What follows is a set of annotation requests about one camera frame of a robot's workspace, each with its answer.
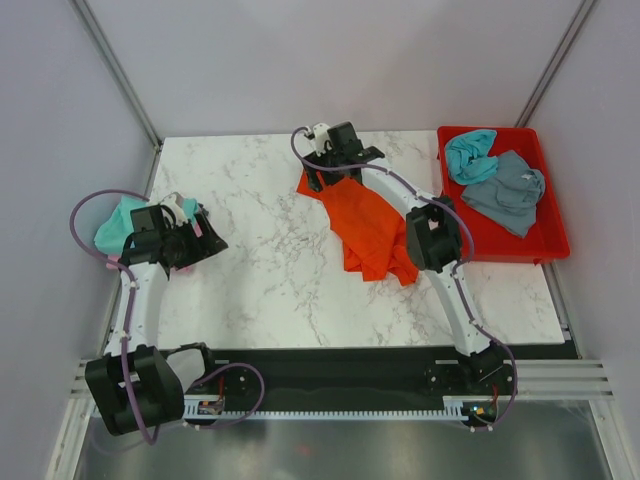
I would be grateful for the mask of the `orange t shirt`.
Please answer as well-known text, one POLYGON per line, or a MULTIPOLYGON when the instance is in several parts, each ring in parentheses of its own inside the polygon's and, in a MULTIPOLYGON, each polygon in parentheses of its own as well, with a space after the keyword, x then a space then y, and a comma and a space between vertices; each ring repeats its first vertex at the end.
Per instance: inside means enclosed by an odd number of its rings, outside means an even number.
POLYGON ((389 274, 401 286, 416 282, 419 270, 407 253, 406 222, 380 195, 351 178, 315 192, 306 174, 297 192, 323 204, 330 229, 342 241, 345 271, 361 274, 365 282, 382 281, 389 274))

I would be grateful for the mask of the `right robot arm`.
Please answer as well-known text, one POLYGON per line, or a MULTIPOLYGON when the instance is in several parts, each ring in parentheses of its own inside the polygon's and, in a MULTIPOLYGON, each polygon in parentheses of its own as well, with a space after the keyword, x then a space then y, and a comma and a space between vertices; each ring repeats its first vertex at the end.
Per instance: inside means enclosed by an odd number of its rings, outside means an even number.
POLYGON ((483 392, 503 367, 502 343, 484 328, 466 283, 463 241, 472 239, 469 228, 447 196, 435 197, 404 179, 385 154, 366 147, 353 125, 324 123, 297 128, 290 144, 302 135, 313 151, 299 155, 311 188, 322 192, 347 178, 378 194, 405 219, 407 254, 427 274, 450 324, 458 354, 458 381, 467 392, 483 392))

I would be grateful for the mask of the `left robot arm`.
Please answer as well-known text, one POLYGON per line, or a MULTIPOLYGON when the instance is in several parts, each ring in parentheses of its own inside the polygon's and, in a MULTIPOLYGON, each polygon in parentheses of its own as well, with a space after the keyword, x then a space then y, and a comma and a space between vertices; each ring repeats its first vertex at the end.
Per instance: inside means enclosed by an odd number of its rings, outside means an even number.
POLYGON ((85 380, 110 434, 124 435, 181 418, 184 386, 156 346, 163 295, 174 271, 227 249, 200 203, 173 200, 131 211, 132 231, 116 259, 122 297, 102 357, 87 363, 85 380))

